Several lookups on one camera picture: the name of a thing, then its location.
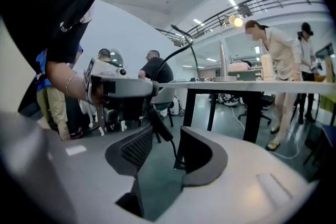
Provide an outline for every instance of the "floor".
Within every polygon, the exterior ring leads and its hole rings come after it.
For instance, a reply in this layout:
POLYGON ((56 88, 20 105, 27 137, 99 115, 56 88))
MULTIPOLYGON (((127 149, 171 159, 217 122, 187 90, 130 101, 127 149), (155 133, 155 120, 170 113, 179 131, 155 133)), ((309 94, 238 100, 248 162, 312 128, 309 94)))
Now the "floor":
MULTIPOLYGON (((233 118, 233 112, 235 116, 238 116, 244 113, 244 110, 245 107, 243 105, 232 109, 225 105, 217 104, 212 131, 242 139, 244 129, 242 125, 233 118)), ((206 130, 209 111, 210 103, 207 96, 197 95, 192 127, 206 130)), ((264 111, 264 115, 273 119, 271 126, 276 123, 276 120, 272 116, 272 108, 264 111)), ((303 161, 310 153, 310 150, 304 145, 304 142, 309 130, 311 132, 314 131, 314 129, 309 122, 305 122, 304 125, 298 125, 297 116, 298 112, 290 127, 290 131, 295 134, 295 137, 289 133, 276 151, 276 156, 308 180, 317 170, 317 167, 315 165, 313 166, 311 161, 303 166, 303 161)), ((246 117, 241 117, 241 122, 244 126, 245 121, 246 117)), ((169 118, 164 120, 164 123, 174 135, 174 142, 176 147, 178 147, 183 117, 174 116, 173 122, 174 127, 171 127, 169 118)), ((256 142, 257 145, 265 147, 273 138, 270 134, 271 126, 267 125, 267 120, 261 119, 256 142)), ((174 161, 172 145, 165 141, 158 144, 154 137, 153 150, 139 171, 140 191, 145 218, 147 220, 154 221, 157 219, 168 209, 170 204, 173 203, 174 199, 176 199, 180 193, 181 179, 184 172, 173 169, 174 161)))

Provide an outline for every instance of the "sandal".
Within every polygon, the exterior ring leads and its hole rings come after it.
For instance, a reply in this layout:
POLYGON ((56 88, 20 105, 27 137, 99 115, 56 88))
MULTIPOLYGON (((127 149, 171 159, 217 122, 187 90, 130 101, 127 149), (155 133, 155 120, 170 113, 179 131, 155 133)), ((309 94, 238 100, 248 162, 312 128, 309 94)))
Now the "sandal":
POLYGON ((268 143, 266 146, 267 151, 275 151, 281 144, 281 141, 277 141, 273 139, 271 142, 268 143))
POLYGON ((280 124, 277 124, 271 128, 271 134, 276 134, 280 130, 280 124))

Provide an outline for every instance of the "office chair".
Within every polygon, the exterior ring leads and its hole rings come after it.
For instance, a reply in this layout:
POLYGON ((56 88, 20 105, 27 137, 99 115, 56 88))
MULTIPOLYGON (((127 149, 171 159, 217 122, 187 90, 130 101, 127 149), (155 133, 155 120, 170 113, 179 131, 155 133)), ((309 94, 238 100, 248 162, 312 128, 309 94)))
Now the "office chair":
MULTIPOLYGON (((157 96, 153 97, 153 99, 152 99, 152 102, 154 103, 154 105, 156 107, 156 110, 158 112, 167 109, 167 113, 168 113, 168 116, 169 116, 171 127, 174 127, 174 124, 173 124, 172 113, 170 111, 170 107, 171 107, 171 104, 174 100, 175 93, 176 93, 175 88, 162 88, 158 92, 157 96)), ((157 138, 158 142, 161 143, 161 139, 160 139, 157 131, 154 130, 154 132, 155 132, 155 135, 156 135, 156 138, 157 138)))
MULTIPOLYGON (((262 95, 261 102, 262 102, 262 107, 263 107, 263 109, 268 109, 268 108, 273 104, 274 99, 275 99, 275 96, 274 96, 274 95, 272 95, 272 96, 269 96, 269 95, 262 95)), ((243 102, 244 102, 244 104, 246 104, 247 100, 246 100, 245 98, 243 98, 243 102)), ((245 110, 245 112, 244 112, 243 114, 240 114, 240 115, 238 116, 238 119, 240 120, 240 118, 241 118, 242 116, 247 116, 247 109, 245 110)), ((267 125, 270 125, 270 124, 271 124, 272 119, 269 118, 269 117, 267 117, 267 116, 265 116, 262 112, 261 112, 260 117, 263 118, 263 119, 268 120, 267 125)))

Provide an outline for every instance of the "metal railing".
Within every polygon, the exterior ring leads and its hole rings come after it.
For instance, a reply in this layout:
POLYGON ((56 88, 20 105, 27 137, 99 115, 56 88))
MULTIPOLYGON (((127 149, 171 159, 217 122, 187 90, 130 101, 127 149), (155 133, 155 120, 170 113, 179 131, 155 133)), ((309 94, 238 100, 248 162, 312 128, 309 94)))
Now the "metal railing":
MULTIPOLYGON (((201 25, 197 25, 190 29, 188 33, 198 39, 208 33, 211 33, 217 27, 229 26, 229 17, 235 15, 240 18, 247 18, 254 14, 267 12, 269 9, 284 8, 289 5, 296 4, 324 4, 323 0, 247 0, 227 8, 210 18, 204 20, 201 25)), ((187 41, 183 37, 177 36, 175 33, 158 29, 162 34, 170 38, 174 43, 184 46, 187 41)))

